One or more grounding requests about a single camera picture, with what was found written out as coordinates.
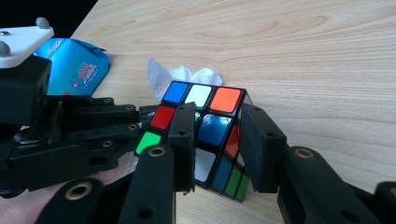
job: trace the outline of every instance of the green square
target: green square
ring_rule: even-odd
[[[233,168],[230,179],[228,179],[227,189],[225,193],[233,197],[238,189],[239,180],[241,178],[241,171],[237,168]]]
[[[158,134],[149,133],[149,132],[145,133],[143,135],[142,140],[140,140],[139,146],[137,146],[136,153],[140,155],[143,149],[145,149],[146,147],[159,144],[160,140],[161,137]]]
[[[248,176],[243,175],[241,179],[241,183],[239,184],[238,191],[236,192],[235,195],[236,200],[239,200],[241,202],[244,200],[248,190],[248,181],[249,181]]]

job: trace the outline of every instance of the white tissue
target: white tissue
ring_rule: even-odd
[[[222,79],[219,73],[213,69],[203,68],[194,73],[188,67],[180,66],[175,69],[167,70],[153,58],[148,58],[147,85],[154,91],[155,98],[158,102],[161,101],[173,80],[214,86],[222,85]]]

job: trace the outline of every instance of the wood grain surface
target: wood grain surface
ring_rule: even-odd
[[[289,138],[373,192],[396,179],[396,2],[99,0],[73,35],[107,50],[94,97],[158,104],[147,59],[211,67]],[[177,195],[178,223],[281,223],[276,195]]]

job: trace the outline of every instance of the blue snack wrapper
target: blue snack wrapper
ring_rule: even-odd
[[[76,39],[45,42],[35,55],[52,61],[47,95],[92,95],[108,72],[104,51]]]

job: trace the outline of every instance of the rubik's cube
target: rubik's cube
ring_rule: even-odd
[[[158,106],[136,152],[161,141],[179,105],[195,102],[195,183],[243,201],[249,176],[239,154],[242,104],[252,104],[244,89],[173,81]]]

